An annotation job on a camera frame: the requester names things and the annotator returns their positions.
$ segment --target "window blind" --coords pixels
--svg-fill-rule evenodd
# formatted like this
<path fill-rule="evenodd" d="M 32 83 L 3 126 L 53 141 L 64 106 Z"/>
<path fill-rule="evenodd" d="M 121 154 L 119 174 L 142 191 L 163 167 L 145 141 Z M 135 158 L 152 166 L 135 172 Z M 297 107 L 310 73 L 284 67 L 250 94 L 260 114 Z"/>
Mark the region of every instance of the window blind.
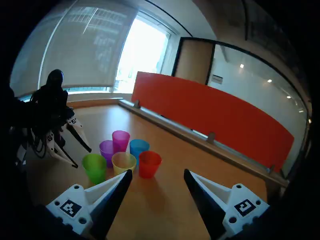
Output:
<path fill-rule="evenodd" d="M 46 83 L 54 69 L 63 87 L 112 87 L 122 48 L 138 11 L 119 2 L 78 0 L 61 4 L 34 29 L 11 76 L 16 96 Z"/>

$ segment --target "window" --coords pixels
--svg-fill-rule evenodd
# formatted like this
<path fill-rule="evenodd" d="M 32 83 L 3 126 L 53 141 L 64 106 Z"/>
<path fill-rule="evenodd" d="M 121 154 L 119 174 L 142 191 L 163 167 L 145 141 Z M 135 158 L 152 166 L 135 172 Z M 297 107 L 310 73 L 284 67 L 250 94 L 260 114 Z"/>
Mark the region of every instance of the window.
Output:
<path fill-rule="evenodd" d="M 137 16 L 125 41 L 114 92 L 132 93 L 137 72 L 160 73 L 170 34 Z"/>

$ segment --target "purple cup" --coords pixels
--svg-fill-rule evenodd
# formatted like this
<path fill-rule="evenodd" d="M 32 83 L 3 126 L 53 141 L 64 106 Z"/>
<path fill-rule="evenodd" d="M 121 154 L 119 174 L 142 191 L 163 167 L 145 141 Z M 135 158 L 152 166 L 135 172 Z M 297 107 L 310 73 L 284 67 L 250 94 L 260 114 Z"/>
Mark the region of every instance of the purple cup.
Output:
<path fill-rule="evenodd" d="M 115 153 L 120 151 L 120 146 L 118 144 L 115 144 L 112 140 L 106 140 L 100 143 L 99 147 L 100 147 L 101 155 L 107 161 L 107 167 L 113 168 L 111 159 Z"/>
<path fill-rule="evenodd" d="M 127 150 L 129 139 L 130 134 L 128 132 L 118 130 L 112 133 L 112 141 L 115 145 L 120 146 L 120 152 Z"/>

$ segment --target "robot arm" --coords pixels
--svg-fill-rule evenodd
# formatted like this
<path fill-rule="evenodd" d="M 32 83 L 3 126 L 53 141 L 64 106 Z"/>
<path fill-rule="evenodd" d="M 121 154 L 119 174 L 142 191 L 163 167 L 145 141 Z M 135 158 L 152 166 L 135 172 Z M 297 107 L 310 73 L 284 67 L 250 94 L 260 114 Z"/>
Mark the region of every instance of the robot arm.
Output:
<path fill-rule="evenodd" d="M 77 163 L 64 150 L 65 140 L 61 136 L 62 127 L 71 132 L 76 140 L 91 152 L 88 141 L 84 135 L 82 124 L 77 120 L 73 109 L 67 106 L 68 93 L 61 87 L 63 73 L 56 69 L 52 71 L 47 83 L 34 92 L 30 102 L 24 103 L 15 99 L 12 104 L 13 113 L 10 123 L 15 127 L 26 127 L 26 138 L 21 140 L 17 151 L 16 165 L 24 162 L 26 140 L 35 154 L 43 158 L 48 152 L 52 157 L 67 162 L 77 168 Z"/>

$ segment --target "orange partition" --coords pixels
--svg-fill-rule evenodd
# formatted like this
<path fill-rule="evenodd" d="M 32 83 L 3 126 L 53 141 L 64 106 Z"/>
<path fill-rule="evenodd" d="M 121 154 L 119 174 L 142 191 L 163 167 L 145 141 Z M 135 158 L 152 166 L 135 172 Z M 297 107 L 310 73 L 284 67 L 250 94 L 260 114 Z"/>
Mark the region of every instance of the orange partition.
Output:
<path fill-rule="evenodd" d="M 132 102 L 279 171 L 294 137 L 255 106 L 215 88 L 161 74 L 138 72 Z"/>

